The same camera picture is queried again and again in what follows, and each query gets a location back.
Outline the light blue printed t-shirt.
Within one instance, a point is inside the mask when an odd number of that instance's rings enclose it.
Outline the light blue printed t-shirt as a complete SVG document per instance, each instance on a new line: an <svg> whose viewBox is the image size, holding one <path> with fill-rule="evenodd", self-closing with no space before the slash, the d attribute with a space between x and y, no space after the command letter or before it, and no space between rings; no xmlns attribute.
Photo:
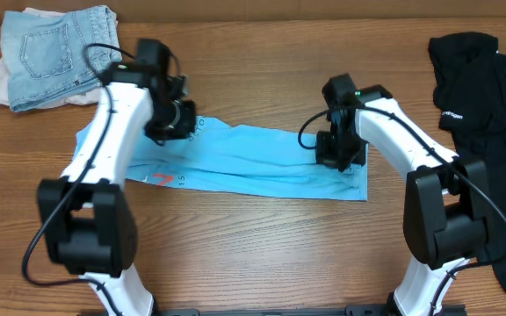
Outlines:
<svg viewBox="0 0 506 316"><path fill-rule="evenodd" d="M200 116L189 138L156 143L139 134L126 179L162 187L230 192L269 198L365 201L368 171L345 171L315 160L313 134L257 126L230 126Z"/></svg>

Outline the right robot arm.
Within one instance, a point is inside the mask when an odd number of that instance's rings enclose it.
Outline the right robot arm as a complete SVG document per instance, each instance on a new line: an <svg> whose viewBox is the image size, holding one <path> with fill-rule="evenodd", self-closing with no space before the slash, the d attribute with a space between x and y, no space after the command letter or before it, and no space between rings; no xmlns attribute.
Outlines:
<svg viewBox="0 0 506 316"><path fill-rule="evenodd" d="M493 235L485 164L461 158L436 143L380 85L358 89L347 74L322 88L330 129L316 136L317 163L344 171L365 165L373 145L406 184L403 234L412 254L401 284L384 305L353 305L349 315L464 315L463 305L442 300L457 270L477 256Z"/></svg>

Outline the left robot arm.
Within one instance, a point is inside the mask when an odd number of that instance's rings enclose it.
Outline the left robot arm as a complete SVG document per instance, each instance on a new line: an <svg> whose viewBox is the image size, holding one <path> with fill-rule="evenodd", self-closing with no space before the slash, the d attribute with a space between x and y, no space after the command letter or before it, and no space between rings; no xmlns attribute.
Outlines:
<svg viewBox="0 0 506 316"><path fill-rule="evenodd" d="M65 267L68 284L88 284L108 315L157 315L155 297L134 266L138 234L124 188L137 140L156 145L191 136L196 105L187 99L188 79L170 75L177 57L157 39L140 39L128 62L96 73L103 85L85 141L57 180L37 190L42 225L25 251L21 272L40 240L50 260Z"/></svg>

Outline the black garment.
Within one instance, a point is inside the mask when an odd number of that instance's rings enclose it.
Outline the black garment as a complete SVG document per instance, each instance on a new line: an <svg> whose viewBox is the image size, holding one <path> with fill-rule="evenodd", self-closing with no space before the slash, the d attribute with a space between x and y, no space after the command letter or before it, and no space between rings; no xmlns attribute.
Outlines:
<svg viewBox="0 0 506 316"><path fill-rule="evenodd" d="M490 196L506 217L506 54L496 37L460 32L432 38L428 52L437 86L433 103L441 111L439 126L451 133L460 156L477 156L487 166ZM484 255L506 253L506 223ZM493 267L506 292L506 260Z"/></svg>

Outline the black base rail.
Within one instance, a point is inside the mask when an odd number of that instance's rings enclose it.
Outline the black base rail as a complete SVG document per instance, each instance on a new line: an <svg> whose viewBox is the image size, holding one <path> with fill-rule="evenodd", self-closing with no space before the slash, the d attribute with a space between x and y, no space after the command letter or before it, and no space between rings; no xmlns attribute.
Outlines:
<svg viewBox="0 0 506 316"><path fill-rule="evenodd" d="M386 305L347 305L344 308L200 311L198 309L171 309L156 316L387 316L396 315Z"/></svg>

